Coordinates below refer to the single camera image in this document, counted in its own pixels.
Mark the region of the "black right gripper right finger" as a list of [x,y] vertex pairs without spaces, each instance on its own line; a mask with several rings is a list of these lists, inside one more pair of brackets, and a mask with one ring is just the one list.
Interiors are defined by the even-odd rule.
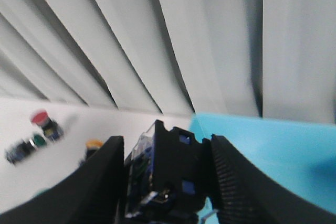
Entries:
[[211,136],[219,223],[335,223],[335,214],[279,185],[224,136]]

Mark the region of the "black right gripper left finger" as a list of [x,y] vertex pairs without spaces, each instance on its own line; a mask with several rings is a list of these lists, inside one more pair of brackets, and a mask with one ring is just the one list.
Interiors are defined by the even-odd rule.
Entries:
[[114,223],[123,172],[124,140],[112,136],[56,186],[1,214],[1,223]]

